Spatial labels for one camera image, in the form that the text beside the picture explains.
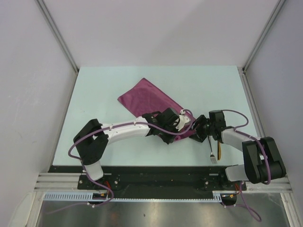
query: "white wall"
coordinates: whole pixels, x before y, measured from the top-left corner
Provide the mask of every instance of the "white wall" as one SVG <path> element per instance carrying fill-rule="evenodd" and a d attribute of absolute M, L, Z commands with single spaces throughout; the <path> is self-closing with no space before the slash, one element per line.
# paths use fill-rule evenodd
<path fill-rule="evenodd" d="M 278 0 L 45 0 L 79 66 L 243 66 Z"/>
<path fill-rule="evenodd" d="M 248 69 L 267 135 L 275 138 L 303 211 L 303 1 L 287 1 Z"/>
<path fill-rule="evenodd" d="M 0 226 L 47 168 L 75 75 L 33 0 L 0 3 Z"/>

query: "white table surface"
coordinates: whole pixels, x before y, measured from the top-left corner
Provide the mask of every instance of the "white table surface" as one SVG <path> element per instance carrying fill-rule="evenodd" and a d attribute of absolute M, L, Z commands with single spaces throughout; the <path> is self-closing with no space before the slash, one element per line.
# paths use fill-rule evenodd
<path fill-rule="evenodd" d="M 164 93 L 190 109 L 197 118 L 219 109 L 233 109 L 247 115 L 248 126 L 242 130 L 256 135 L 249 106 L 236 66 L 163 66 L 163 67 L 82 67 L 72 94 L 55 157 L 54 166 L 79 166 L 67 152 L 73 138 L 90 120 L 115 123 L 135 117 L 117 98 L 131 89 L 140 79 L 147 78 Z M 227 125 L 243 124 L 245 119 L 224 113 Z M 216 142 L 212 141 L 217 155 Z M 221 145 L 220 166 L 243 164 L 242 152 Z M 122 140 L 109 145 L 101 159 L 105 166 L 212 166 L 207 141 L 192 139 L 167 145 L 157 136 Z"/>

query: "magenta towel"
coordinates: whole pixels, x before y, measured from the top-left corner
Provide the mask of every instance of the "magenta towel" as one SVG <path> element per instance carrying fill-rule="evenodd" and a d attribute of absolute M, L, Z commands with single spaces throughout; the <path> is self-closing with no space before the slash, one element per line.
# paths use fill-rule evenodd
<path fill-rule="evenodd" d="M 118 101 L 136 117 L 155 111 L 163 112 L 167 108 L 174 108 L 178 113 L 183 109 L 178 103 L 172 100 L 163 91 L 143 78 L 132 89 L 118 98 Z M 176 136 L 175 140 L 184 139 L 194 131 L 189 131 L 181 136 Z"/>

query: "purple cable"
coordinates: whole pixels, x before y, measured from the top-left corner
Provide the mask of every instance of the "purple cable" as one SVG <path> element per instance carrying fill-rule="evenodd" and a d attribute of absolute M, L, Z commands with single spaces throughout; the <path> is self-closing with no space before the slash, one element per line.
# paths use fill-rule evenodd
<path fill-rule="evenodd" d="M 242 114 L 241 112 L 238 112 L 238 111 L 235 111 L 235 110 L 222 110 L 222 111 L 228 111 L 228 112 L 237 113 L 237 114 L 240 114 L 241 116 L 243 116 L 243 117 L 246 119 L 246 123 L 245 123 L 245 124 L 242 124 L 242 125 L 239 125 L 239 126 L 234 127 L 234 128 L 233 128 L 234 130 L 236 130 L 237 128 L 245 127 L 245 126 L 248 125 L 248 123 L 249 123 L 248 117 L 245 116 L 244 114 Z"/>
<path fill-rule="evenodd" d="M 247 116 L 245 116 L 244 114 L 242 114 L 242 113 L 240 113 L 240 112 L 238 112 L 238 111 L 235 111 L 235 110 L 222 110 L 222 111 L 234 112 L 234 113 L 240 114 L 240 115 L 242 115 L 243 117 L 245 117 L 246 123 L 243 124 L 243 125 L 239 125 L 239 126 L 234 127 L 233 130 L 234 130 L 236 133 L 238 133 L 238 134 L 241 134 L 241 135 L 243 135 L 243 136 L 246 136 L 246 137 L 248 137 L 248 138 L 253 139 L 254 141 L 256 141 L 256 143 L 258 144 L 258 146 L 259 146 L 259 148 L 260 148 L 260 150 L 261 150 L 261 153 L 262 153 L 262 155 L 263 155 L 263 157 L 264 157 L 264 162 L 265 162 L 266 171 L 267 171 L 267 182 L 264 183 L 264 184 L 270 184 L 270 181 L 271 181 L 270 168 L 269 168 L 269 164 L 268 164 L 267 155 L 266 155 L 266 153 L 265 153 L 265 150 L 264 150 L 262 144 L 260 143 L 260 141 L 259 141 L 256 137 L 253 137 L 253 136 L 251 136 L 251 135 L 249 135 L 249 134 L 247 134 L 247 133 L 244 133 L 244 132 L 241 132 L 241 131 L 238 131 L 238 130 L 237 130 L 238 128 L 242 128 L 242 127 L 248 125 L 249 120 L 248 120 Z"/>
<path fill-rule="evenodd" d="M 257 222 L 261 222 L 262 221 L 262 218 L 261 216 L 258 214 L 258 212 L 256 212 L 253 208 L 251 208 L 250 206 L 247 205 L 246 203 L 246 200 L 244 199 L 244 196 L 243 196 L 243 192 L 242 192 L 242 184 L 240 185 L 240 194 L 241 194 L 241 197 L 242 197 L 242 200 L 244 202 L 244 205 L 242 204 L 235 204 L 235 205 L 230 205 L 230 206 L 226 206 L 223 202 L 221 202 L 221 204 L 224 206 L 224 208 L 226 207 L 242 207 L 242 208 L 246 208 L 250 215 L 257 221 Z"/>
<path fill-rule="evenodd" d="M 191 119 L 192 119 L 193 113 L 192 113 L 190 110 L 188 110 L 188 109 L 184 109 L 184 110 L 190 114 Z M 133 125 L 133 124 L 134 124 L 134 122 L 129 122 L 129 123 L 124 123 L 124 124 L 113 125 L 112 129 L 119 128 L 119 127 L 123 127 L 123 126 L 127 126 L 127 125 Z M 191 122 L 190 125 L 186 128 L 186 130 L 183 131 L 183 132 L 181 132 L 181 133 L 170 132 L 170 131 L 167 131 L 167 130 L 165 130 L 165 129 L 162 129 L 162 128 L 156 126 L 156 125 L 153 125 L 153 124 L 150 124 L 150 123 L 147 123 L 147 122 L 136 122 L 136 124 L 149 125 L 149 126 L 151 126 L 151 127 L 153 127 L 153 128 L 156 128 L 156 129 L 158 129 L 158 130 L 160 130 L 160 131 L 163 131 L 163 132 L 165 132 L 165 133 L 167 133 L 167 134 L 175 135 L 175 136 L 180 136 L 180 135 L 183 135 L 183 134 L 187 133 L 187 132 L 190 130 L 190 128 L 191 128 L 193 122 Z M 85 169 L 85 166 L 82 164 L 81 158 L 72 155 L 72 154 L 71 154 L 71 151 L 75 148 L 75 146 L 77 146 L 79 143 L 81 143 L 82 141 L 84 141 L 84 140 L 87 139 L 88 137 L 91 137 L 91 136 L 93 136 L 93 135 L 95 135 L 95 134 L 97 134 L 97 133 L 99 133 L 99 132 L 102 132 L 102 131 L 105 131 L 105 130 L 109 130 L 109 129 L 110 129 L 110 127 L 105 127 L 105 128 L 103 128 L 103 129 L 98 129 L 98 130 L 96 130 L 96 131 L 93 131 L 93 132 L 91 132 L 90 134 L 87 134 L 86 136 L 84 136 L 84 137 L 82 137 L 81 139 L 77 140 L 77 141 L 71 146 L 71 148 L 69 149 L 69 151 L 68 151 L 68 156 L 80 160 L 81 165 L 82 165 L 82 167 L 83 167 L 83 169 L 84 169 L 85 172 L 86 172 L 86 169 Z M 98 185 L 98 186 L 100 186 L 100 187 L 102 187 L 102 188 L 105 188 L 105 189 L 108 190 L 108 191 L 111 193 L 111 195 L 112 195 L 112 197 L 111 197 L 109 200 L 107 200 L 107 201 L 105 201 L 105 202 L 103 202 L 103 203 L 101 203 L 101 204 L 95 205 L 94 207 L 103 206 L 103 205 L 109 203 L 109 202 L 114 198 L 114 193 L 113 193 L 113 191 L 112 191 L 110 188 L 108 188 L 108 187 L 106 187 L 105 185 L 102 185 L 102 184 L 100 184 L 100 183 L 94 181 L 94 180 L 90 177 L 90 175 L 89 175 L 87 172 L 86 172 L 86 176 L 87 176 L 87 178 L 88 178 L 91 182 L 93 182 L 94 184 L 96 184 L 96 185 Z M 61 210 L 65 210 L 65 209 L 70 208 L 70 207 L 73 207 L 73 206 L 84 205 L 84 204 L 87 204 L 87 203 L 78 202 L 78 203 L 75 203 L 75 204 L 72 204 L 72 205 L 69 205 L 69 206 L 66 206 L 66 207 L 62 207 L 62 208 L 60 208 L 60 209 L 57 209 L 57 210 L 54 210 L 54 211 L 51 211 L 51 212 L 47 212 L 46 214 L 53 214 L 53 213 L 59 212 L 59 211 L 61 211 Z"/>

